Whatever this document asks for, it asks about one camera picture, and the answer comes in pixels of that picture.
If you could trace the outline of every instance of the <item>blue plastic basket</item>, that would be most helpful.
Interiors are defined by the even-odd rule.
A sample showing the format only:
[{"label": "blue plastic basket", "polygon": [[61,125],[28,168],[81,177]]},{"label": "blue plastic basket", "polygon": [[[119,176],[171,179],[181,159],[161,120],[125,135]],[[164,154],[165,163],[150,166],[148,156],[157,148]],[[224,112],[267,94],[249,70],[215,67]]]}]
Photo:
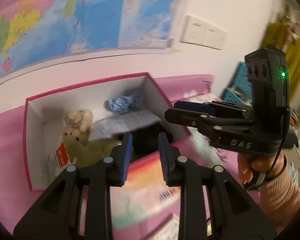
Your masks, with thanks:
[{"label": "blue plastic basket", "polygon": [[229,102],[229,103],[236,103],[236,104],[244,105],[244,102],[235,93],[233,93],[229,88],[225,89],[222,100],[225,102]]},{"label": "blue plastic basket", "polygon": [[246,64],[244,62],[239,63],[232,84],[240,88],[243,93],[252,99],[251,83],[248,81]]}]

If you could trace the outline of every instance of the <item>world map poster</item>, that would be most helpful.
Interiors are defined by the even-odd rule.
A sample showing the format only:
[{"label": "world map poster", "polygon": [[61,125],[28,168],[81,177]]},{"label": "world map poster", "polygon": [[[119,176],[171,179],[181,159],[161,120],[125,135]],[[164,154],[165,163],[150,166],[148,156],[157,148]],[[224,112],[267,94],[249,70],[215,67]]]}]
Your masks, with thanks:
[{"label": "world map poster", "polygon": [[50,58],[164,49],[178,0],[0,0],[0,78]]}]

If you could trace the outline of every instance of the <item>white wall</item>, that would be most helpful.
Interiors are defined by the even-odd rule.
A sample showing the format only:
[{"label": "white wall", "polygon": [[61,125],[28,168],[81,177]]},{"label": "white wall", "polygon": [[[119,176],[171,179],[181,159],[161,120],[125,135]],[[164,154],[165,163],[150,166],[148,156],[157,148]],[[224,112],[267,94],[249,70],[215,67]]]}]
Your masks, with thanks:
[{"label": "white wall", "polygon": [[[237,62],[256,50],[281,0],[187,0],[186,14],[228,32],[224,50],[177,44],[172,54],[129,55],[71,62],[19,76],[0,85],[0,113],[21,106],[25,98],[55,88],[107,76],[149,71],[154,77],[213,74],[213,92],[227,85]],[[177,32],[182,22],[178,22]]]}]

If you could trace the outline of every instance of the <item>orange label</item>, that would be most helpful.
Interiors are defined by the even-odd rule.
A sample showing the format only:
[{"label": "orange label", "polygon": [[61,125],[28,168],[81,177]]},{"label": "orange label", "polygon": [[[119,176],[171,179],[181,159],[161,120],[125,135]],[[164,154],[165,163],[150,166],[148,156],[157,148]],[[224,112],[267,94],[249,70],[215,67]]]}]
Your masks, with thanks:
[{"label": "orange label", "polygon": [[57,150],[57,155],[61,167],[68,163],[68,154],[63,143],[61,143],[61,145],[59,146]]}]

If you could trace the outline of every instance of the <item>hand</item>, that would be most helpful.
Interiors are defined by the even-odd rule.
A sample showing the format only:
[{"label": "hand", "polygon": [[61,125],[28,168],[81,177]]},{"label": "hand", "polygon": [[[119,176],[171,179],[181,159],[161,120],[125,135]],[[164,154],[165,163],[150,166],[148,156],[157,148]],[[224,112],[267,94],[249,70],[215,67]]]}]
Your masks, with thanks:
[{"label": "hand", "polygon": [[[251,164],[248,159],[241,153],[238,154],[238,175],[243,184],[252,180],[252,169],[255,171],[269,171],[275,156],[272,157],[260,157],[254,160]],[[274,165],[272,171],[267,174],[267,179],[272,179],[280,174],[284,168],[284,155],[280,152],[279,158]]]}]

